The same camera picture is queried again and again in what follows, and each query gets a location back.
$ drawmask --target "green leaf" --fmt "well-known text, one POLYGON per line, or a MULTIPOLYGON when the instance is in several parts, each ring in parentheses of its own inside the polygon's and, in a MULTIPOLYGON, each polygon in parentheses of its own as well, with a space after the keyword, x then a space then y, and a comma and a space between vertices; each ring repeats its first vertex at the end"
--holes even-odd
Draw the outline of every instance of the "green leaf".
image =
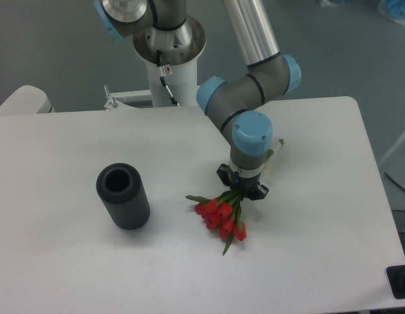
POLYGON ((185 198, 187 198, 188 200, 191 200, 191 201, 196 201, 203 205, 207 205, 211 201, 209 198, 203 198, 202 196, 187 195, 187 196, 185 196, 185 198))
POLYGON ((237 208, 237 213, 236 213, 236 226, 237 226, 237 230, 239 232, 243 231, 243 224, 241 223, 241 205, 239 204, 238 208, 237 208))
POLYGON ((222 193, 220 196, 218 196, 218 197, 216 197, 216 198, 218 198, 219 200, 221 200, 223 197, 225 197, 225 195, 227 195, 227 194, 230 193, 230 192, 231 192, 231 190, 225 191, 224 193, 222 193))
POLYGON ((237 194, 239 194, 238 190, 235 191, 227 191, 227 195, 223 196, 220 201, 217 203, 217 206, 220 206, 221 204, 225 203, 226 201, 232 200, 237 194))
POLYGON ((231 243, 233 242, 233 240, 234 240, 234 233, 230 232, 230 234, 228 235, 228 238, 227 238, 226 246, 225 246, 225 248, 224 248, 224 250, 222 252, 223 256, 227 253, 228 248, 231 246, 231 243))

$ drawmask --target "black cable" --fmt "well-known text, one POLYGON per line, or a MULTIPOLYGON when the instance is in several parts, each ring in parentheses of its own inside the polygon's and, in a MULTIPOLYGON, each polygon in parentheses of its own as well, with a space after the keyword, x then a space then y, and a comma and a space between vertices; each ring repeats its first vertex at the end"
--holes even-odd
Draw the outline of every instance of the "black cable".
POLYGON ((398 307, 394 309, 374 309, 370 311, 371 314, 405 314, 405 307, 398 307))
POLYGON ((262 98, 262 105, 264 105, 265 101, 266 101, 266 96, 265 96, 265 92, 263 90, 262 84, 259 82, 259 80, 254 75, 252 75, 250 73, 246 74, 246 77, 250 77, 253 80, 253 82, 255 82, 257 88, 259 89, 260 96, 262 98))
POLYGON ((220 133, 222 133, 222 131, 224 131, 224 128, 227 126, 227 124, 229 123, 229 121, 233 120, 236 116, 238 116, 241 113, 245 113, 246 111, 249 111, 248 109, 240 109, 237 110, 236 112, 232 113, 225 121, 224 123, 222 123, 222 126, 220 128, 220 133))
POLYGON ((392 209, 391 211, 399 212, 399 213, 405 213, 405 211, 403 211, 402 209, 392 209))
POLYGON ((152 12, 153 25, 157 25, 158 13, 157 13, 157 8, 154 3, 154 0, 149 0, 149 5, 150 5, 151 12, 152 12))
POLYGON ((396 181, 394 181, 394 179, 392 178, 392 177, 390 177, 389 175, 388 175, 388 173, 384 173, 386 176, 387 176, 387 178, 395 185, 395 186, 397 186, 399 189, 401 189, 401 191, 403 191, 403 192, 405 192, 405 188, 403 188, 401 185, 399 185, 396 181))
POLYGON ((164 77, 160 77, 160 81, 162 82, 163 87, 167 86, 166 80, 164 77))

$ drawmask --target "black foam cylinder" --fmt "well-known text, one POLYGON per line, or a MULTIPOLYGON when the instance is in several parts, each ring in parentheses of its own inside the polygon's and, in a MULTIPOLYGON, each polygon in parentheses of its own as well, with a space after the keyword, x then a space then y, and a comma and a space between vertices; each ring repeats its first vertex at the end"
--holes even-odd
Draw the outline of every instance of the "black foam cylinder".
POLYGON ((150 205, 138 171, 128 164, 106 167, 97 178, 96 190, 114 223, 133 230, 150 217, 150 205))

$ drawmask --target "red tulip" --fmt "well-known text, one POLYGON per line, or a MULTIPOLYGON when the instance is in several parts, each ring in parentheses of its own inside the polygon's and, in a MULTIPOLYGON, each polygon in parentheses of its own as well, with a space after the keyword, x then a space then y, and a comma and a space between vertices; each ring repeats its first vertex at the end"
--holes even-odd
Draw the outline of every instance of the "red tulip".
POLYGON ((214 214, 218 212, 218 206, 217 203, 219 202, 218 198, 215 198, 211 201, 209 201, 209 203, 205 206, 205 212, 207 214, 214 214))
POLYGON ((218 216, 224 220, 230 217, 230 215, 233 213, 234 209, 229 203, 223 203, 220 206, 220 209, 218 210, 218 216))
POLYGON ((223 239, 226 239, 230 232, 233 230, 234 227, 234 221, 231 219, 228 219, 224 224, 222 224, 221 229, 220 229, 220 237, 223 239))
POLYGON ((195 212, 198 214, 198 215, 202 215, 202 213, 205 211, 205 206, 203 206, 201 203, 199 203, 199 204, 197 204, 196 206, 195 206, 195 212))
POLYGON ((234 226, 233 232, 234 232, 234 235, 236 236, 236 238, 238 238, 240 241, 243 241, 247 236, 246 235, 246 225, 244 224, 244 222, 241 222, 241 224, 243 225, 241 232, 239 232, 237 226, 234 226))
POLYGON ((212 222, 207 223, 207 228, 210 230, 215 230, 218 228, 218 226, 219 226, 218 224, 213 224, 212 222))
POLYGON ((210 222, 211 224, 220 224, 221 221, 222 221, 222 220, 221 220, 221 218, 219 217, 218 214, 211 215, 211 216, 208 218, 208 222, 210 222))

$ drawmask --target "white table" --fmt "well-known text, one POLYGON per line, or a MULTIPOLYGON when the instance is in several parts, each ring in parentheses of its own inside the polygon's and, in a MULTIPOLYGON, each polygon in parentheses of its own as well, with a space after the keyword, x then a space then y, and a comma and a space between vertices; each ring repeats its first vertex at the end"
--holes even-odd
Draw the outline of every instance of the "white table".
POLYGON ((285 145, 270 194, 243 204, 247 239, 205 229, 187 194, 224 190, 229 147, 199 108, 0 116, 0 313, 331 313, 404 306, 405 264, 356 102, 261 108, 285 145), (95 183, 136 167, 151 206, 114 225, 95 183))

